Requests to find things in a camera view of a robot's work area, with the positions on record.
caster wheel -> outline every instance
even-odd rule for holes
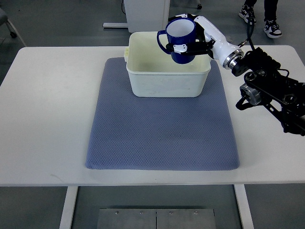
[[[14,33],[14,32],[10,32],[10,36],[11,36],[12,38],[16,38],[16,37],[17,37],[17,34]]]

metal plate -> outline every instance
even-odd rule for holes
[[[156,210],[100,209],[97,229],[156,229]]]
[[[100,209],[97,229],[216,229],[213,209]]]
[[[158,209],[157,229],[216,229],[213,209]]]

white plastic bin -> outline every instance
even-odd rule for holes
[[[166,35],[160,36],[164,46]],[[211,69],[211,58],[198,55],[187,64],[175,63],[157,43],[157,32],[135,32],[125,50],[133,93],[138,97],[196,97]]]

gray textured mat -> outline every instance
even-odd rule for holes
[[[239,166],[222,79],[215,61],[196,98],[139,98],[124,58],[105,64],[87,168],[232,170]]]

black and white shoe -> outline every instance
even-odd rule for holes
[[[266,20],[266,25],[264,28],[265,33],[270,38],[279,38],[282,36],[282,32],[280,31],[280,27],[276,24],[275,20],[268,21]]]
[[[243,5],[242,10],[238,14],[246,23],[248,23],[248,18],[253,17],[254,23],[256,23],[253,7],[249,7],[247,5]]]

